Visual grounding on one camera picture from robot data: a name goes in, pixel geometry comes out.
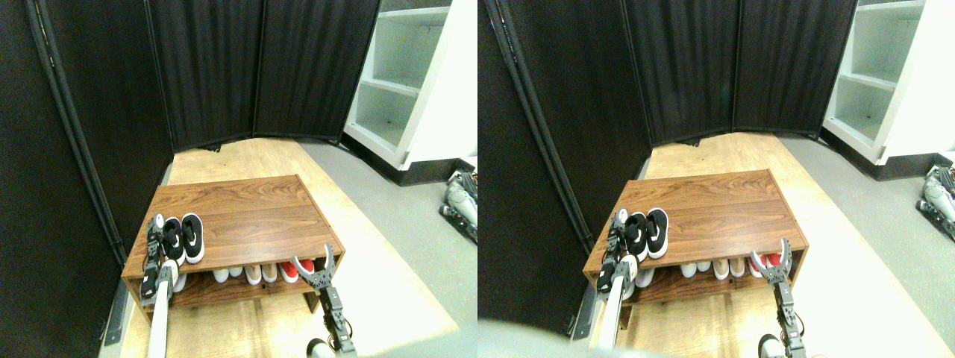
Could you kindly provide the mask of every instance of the wooden floor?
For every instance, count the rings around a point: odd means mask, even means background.
[[[190,150],[173,161],[169,184],[298,174],[348,250],[333,280],[360,355],[457,330],[457,325],[381,233],[293,140],[256,138],[220,153]],[[302,295],[170,311],[168,357],[301,357],[327,339],[322,314]],[[123,357],[145,357],[149,326],[134,314]]]
[[[735,133],[703,139],[699,148],[655,148],[647,179],[766,168],[812,247],[793,290],[808,356],[952,356],[879,256],[775,136]],[[779,334],[768,286],[637,305],[617,346],[678,357],[754,356],[765,333]]]

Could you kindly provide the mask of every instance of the white shelving unit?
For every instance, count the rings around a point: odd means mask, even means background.
[[[823,127],[876,165],[955,149],[953,33],[945,0],[859,6]]]
[[[351,104],[345,133],[399,171],[478,153],[477,6],[445,3],[378,14]]]

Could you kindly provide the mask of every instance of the black baseboard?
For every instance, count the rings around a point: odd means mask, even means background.
[[[447,180],[457,170],[460,159],[441,159],[416,161],[408,170],[397,170],[370,149],[359,143],[348,134],[342,135],[342,144],[348,147],[356,156],[364,160],[383,177],[390,179],[398,186],[410,186]]]
[[[865,173],[876,181],[924,176],[925,173],[932,168],[933,164],[940,162],[940,156],[937,153],[928,153],[913,156],[890,157],[889,160],[885,162],[885,165],[876,165],[825,128],[819,133],[819,138],[825,140],[830,147],[848,159],[849,162],[862,173]]]

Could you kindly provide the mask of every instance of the shelf compartment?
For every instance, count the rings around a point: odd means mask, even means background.
[[[894,3],[863,5],[856,12],[894,20],[918,20],[922,16],[925,0],[899,1]]]
[[[397,84],[421,88],[424,78],[431,67],[437,42],[444,29],[447,9],[419,9],[426,13],[408,11],[383,12],[386,15],[400,12],[402,15],[385,16],[375,26],[374,55],[371,78],[386,80]]]
[[[444,26],[451,7],[386,11],[378,14],[379,20],[393,21],[409,26]]]
[[[415,87],[403,85],[404,82],[396,82],[393,78],[389,79],[375,79],[375,78],[366,78],[362,79],[363,84],[374,86],[382,90],[391,91],[400,95],[407,95],[417,98],[418,94],[421,92],[420,89]]]
[[[394,147],[401,142],[416,96],[399,94],[361,83],[358,88],[354,126],[380,137]]]
[[[863,142],[873,143],[879,135],[892,93],[858,81],[840,79],[836,96],[836,120],[863,136]]]
[[[839,80],[853,81],[859,84],[866,86],[872,86],[880,90],[885,90],[888,92],[894,92],[896,83],[892,81],[886,81],[879,77],[866,75],[866,74],[840,74]]]
[[[646,288],[637,288],[633,296],[624,301],[624,305],[684,300],[760,287],[771,289],[766,279],[753,277],[748,267],[743,276],[736,278],[730,275],[726,280],[716,280],[712,267],[709,270],[697,272],[690,278],[683,277],[680,266],[659,267],[653,272],[650,285]]]
[[[133,287],[135,291],[133,294],[138,297],[139,285],[134,284]],[[313,290],[306,284],[305,280],[302,279],[299,279],[299,281],[293,284],[289,284],[279,277],[271,284],[262,280],[261,283],[252,285],[248,284],[248,281],[245,279],[245,273],[243,272],[239,277],[229,277],[228,280],[220,284],[212,277],[211,271],[203,271],[191,273],[186,276],[185,287],[182,291],[173,294],[172,300],[169,301],[169,308],[226,304],[266,296],[307,292],[313,292]],[[154,310],[154,307],[148,305],[143,307],[143,310],[150,313]]]
[[[901,3],[859,7],[853,30],[853,74],[899,81],[919,26],[922,7],[895,4]]]

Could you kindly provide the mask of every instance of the wood grain surface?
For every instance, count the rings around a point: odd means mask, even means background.
[[[654,148],[646,178],[762,169],[772,170],[812,245],[793,289],[806,326],[807,356],[953,356],[868,242],[772,134],[734,133],[704,138],[699,147]],[[617,346],[677,357],[752,357],[766,333],[779,333],[768,285],[635,305],[628,329],[618,332]]]
[[[638,289],[633,297],[624,302],[624,305],[686,300],[764,286],[766,286],[766,280],[753,277],[749,269],[742,277],[735,278],[730,275],[725,280],[716,280],[712,268],[686,278],[680,273],[680,266],[659,267],[653,271],[653,281],[650,286]]]
[[[325,257],[326,243],[336,257],[345,253],[297,176],[164,185],[153,196],[122,276],[142,278],[146,224],[156,213],[181,219],[190,212],[202,220],[205,254],[180,273]]]
[[[229,277],[224,283],[216,282],[211,271],[192,273],[186,276],[185,287],[173,295],[169,300],[169,308],[189,307],[194,305],[214,305],[242,300],[253,300],[268,295],[287,295],[293,293],[311,292],[311,286],[303,280],[289,284],[282,280],[282,275],[274,283],[265,280],[259,284],[248,284],[243,273],[239,277]],[[146,312],[152,312],[153,307],[145,307]]]
[[[666,267],[779,252],[788,239],[794,251],[806,248],[786,202],[769,170],[671,179],[631,180],[615,209],[667,212],[668,249],[660,259],[646,259],[641,268]],[[587,259],[584,275],[593,284],[606,251],[609,216]]]
[[[288,175],[300,177],[348,249],[332,282],[355,330],[352,340],[359,355],[457,330],[428,287],[294,140],[255,138],[227,143],[219,153],[198,149],[177,153],[169,183]],[[142,315],[132,315],[122,356],[145,357],[149,332]],[[328,335],[321,312],[310,313],[303,295],[273,295],[171,309],[166,356],[304,357],[308,341]]]

